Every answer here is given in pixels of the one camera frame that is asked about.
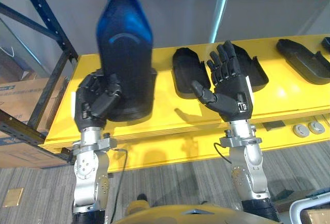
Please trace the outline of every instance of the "metal shelving rack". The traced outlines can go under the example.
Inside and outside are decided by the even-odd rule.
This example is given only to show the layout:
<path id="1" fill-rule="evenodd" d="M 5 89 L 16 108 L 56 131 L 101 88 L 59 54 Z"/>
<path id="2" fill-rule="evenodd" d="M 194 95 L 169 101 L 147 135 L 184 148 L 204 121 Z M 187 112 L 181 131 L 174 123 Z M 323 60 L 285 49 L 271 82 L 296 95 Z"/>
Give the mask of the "metal shelving rack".
<path id="1" fill-rule="evenodd" d="M 52 38 L 57 42 L 63 53 L 61 54 L 53 72 L 51 73 L 27 125 L 0 109 L 0 130 L 9 136 L 17 138 L 24 143 L 34 146 L 46 153 L 50 153 L 63 160 L 67 160 L 70 157 L 70 151 L 66 148 L 63 148 L 61 153 L 54 154 L 38 146 L 44 143 L 46 136 L 38 132 L 37 127 L 66 62 L 70 60 L 70 62 L 75 65 L 77 62 L 78 54 L 73 48 L 71 42 L 58 23 L 57 19 L 55 18 L 46 0 L 30 1 L 47 27 L 36 23 L 35 21 L 11 9 L 1 2 L 0 13 Z"/>

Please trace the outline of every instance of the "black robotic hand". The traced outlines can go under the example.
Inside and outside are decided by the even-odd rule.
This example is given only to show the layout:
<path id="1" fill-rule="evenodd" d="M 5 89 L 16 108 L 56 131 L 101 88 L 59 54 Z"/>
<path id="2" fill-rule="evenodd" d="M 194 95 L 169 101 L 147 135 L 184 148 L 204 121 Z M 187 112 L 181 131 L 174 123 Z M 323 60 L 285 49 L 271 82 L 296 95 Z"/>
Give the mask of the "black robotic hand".
<path id="1" fill-rule="evenodd" d="M 201 103 L 218 112 L 225 122 L 250 119 L 253 110 L 252 90 L 249 90 L 250 83 L 241 73 L 234 47 L 227 40 L 223 45 L 218 45 L 217 50 L 219 55 L 212 51 L 210 56 L 213 61 L 207 61 L 214 93 L 197 81 L 191 84 L 193 91 Z"/>
<path id="2" fill-rule="evenodd" d="M 121 89 L 107 84 L 101 69 L 86 76 L 76 92 L 74 120 L 79 131 L 87 127 L 104 128 L 108 112 L 118 103 Z"/>

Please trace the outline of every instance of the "yellow shelf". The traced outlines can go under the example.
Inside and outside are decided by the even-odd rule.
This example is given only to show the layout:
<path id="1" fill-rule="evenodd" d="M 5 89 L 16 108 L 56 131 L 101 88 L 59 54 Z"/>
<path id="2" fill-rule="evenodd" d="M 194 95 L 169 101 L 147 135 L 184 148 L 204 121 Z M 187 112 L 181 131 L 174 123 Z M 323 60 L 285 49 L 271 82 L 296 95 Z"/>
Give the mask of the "yellow shelf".
<path id="1" fill-rule="evenodd" d="M 286 37 L 302 43 L 313 52 L 320 50 L 330 60 L 329 53 L 321 47 L 325 35 Z M 254 94 L 253 123 L 293 119 L 329 113 L 330 84 L 315 85 L 305 81 L 277 52 L 279 38 L 235 41 L 248 54 L 258 60 L 269 77 L 266 87 Z M 190 45 L 200 60 L 207 60 L 215 44 Z M 158 76 L 152 116 L 142 123 L 107 122 L 105 132 L 110 132 L 119 141 L 141 139 L 181 132 L 219 129 L 226 126 L 217 113 L 205 108 L 196 99 L 182 99 L 175 93 L 172 79 L 172 56 L 179 47 L 153 50 L 153 67 Z M 82 55 L 66 90 L 59 110 L 43 147 L 59 149 L 80 139 L 80 133 L 71 116 L 72 92 L 75 92 L 84 77 L 100 68 L 98 55 Z"/>
<path id="2" fill-rule="evenodd" d="M 330 123 L 323 115 L 303 117 L 285 120 L 285 127 L 266 131 L 262 124 L 257 124 L 257 137 L 262 138 L 260 147 L 263 151 L 279 148 L 287 148 L 299 145 L 328 140 L 330 138 Z M 305 138 L 296 136 L 292 129 L 296 124 L 308 125 L 309 122 L 317 120 L 324 128 L 325 133 L 313 134 Z M 224 136 L 224 129 L 186 132 L 173 135 L 149 137 L 146 139 L 134 139 L 119 143 L 119 148 L 128 150 L 127 169 L 138 169 L 151 166 L 166 165 L 171 163 L 188 162 L 204 159 L 218 158 L 219 155 L 213 147 L 214 142 Z M 63 145 L 71 147 L 71 142 Z M 59 152 L 43 145 L 52 152 Z M 219 147 L 220 152 L 227 156 L 228 148 Z M 124 153 L 109 151 L 110 166 L 108 171 L 115 172 L 122 169 Z"/>

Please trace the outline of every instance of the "black wire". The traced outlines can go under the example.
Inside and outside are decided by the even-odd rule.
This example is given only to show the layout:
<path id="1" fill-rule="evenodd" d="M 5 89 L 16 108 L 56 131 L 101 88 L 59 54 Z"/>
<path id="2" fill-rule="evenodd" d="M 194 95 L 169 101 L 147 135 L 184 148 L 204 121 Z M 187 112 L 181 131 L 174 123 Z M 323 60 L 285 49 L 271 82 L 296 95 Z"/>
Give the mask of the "black wire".
<path id="1" fill-rule="evenodd" d="M 117 193 L 115 195 L 115 201 L 114 201 L 114 208 L 113 208 L 113 212 L 112 212 L 112 217 L 111 217 L 111 221 L 110 223 L 113 222 L 114 219 L 114 215 L 116 214 L 116 210 L 117 210 L 117 202 L 118 202 L 118 196 L 119 196 L 119 190 L 120 190 L 120 186 L 122 184 L 122 180 L 123 180 L 123 176 L 124 176 L 124 172 L 125 172 L 125 167 L 126 167 L 126 163 L 127 163 L 127 157 L 128 157 L 128 151 L 124 148 L 113 148 L 112 150 L 118 151 L 118 152 L 125 152 L 125 162 L 124 162 L 124 167 L 122 170 L 122 173 L 120 175 L 120 179 L 119 179 L 119 185 L 117 188 Z"/>
<path id="2" fill-rule="evenodd" d="M 228 163 L 231 164 L 232 162 L 231 162 L 230 160 L 228 160 L 225 156 L 223 156 L 223 155 L 218 151 L 218 148 L 217 148 L 216 145 L 222 147 L 221 144 L 220 144 L 220 143 L 213 143 L 213 146 L 214 146 L 214 148 L 216 149 L 216 151 L 218 152 L 218 154 L 219 154 L 222 158 L 224 158 L 224 159 L 226 160 L 226 162 L 228 162 Z"/>

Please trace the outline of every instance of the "silver robotic arm joint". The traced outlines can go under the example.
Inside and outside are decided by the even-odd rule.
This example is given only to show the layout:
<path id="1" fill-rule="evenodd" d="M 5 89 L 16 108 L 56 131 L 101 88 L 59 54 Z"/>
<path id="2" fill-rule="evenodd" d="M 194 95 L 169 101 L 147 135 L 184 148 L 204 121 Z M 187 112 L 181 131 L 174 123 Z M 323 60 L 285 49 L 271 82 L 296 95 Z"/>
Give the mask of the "silver robotic arm joint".
<path id="1" fill-rule="evenodd" d="M 262 168 L 261 139 L 247 120 L 229 122 L 226 137 L 220 139 L 229 147 L 234 186 L 242 201 L 269 198 L 266 175 Z"/>
<path id="2" fill-rule="evenodd" d="M 73 154 L 76 188 L 74 191 L 73 213 L 105 210 L 108 193 L 107 151 L 117 146 L 108 135 L 101 138 L 102 129 L 88 127 L 81 131 L 81 141 L 74 143 Z"/>

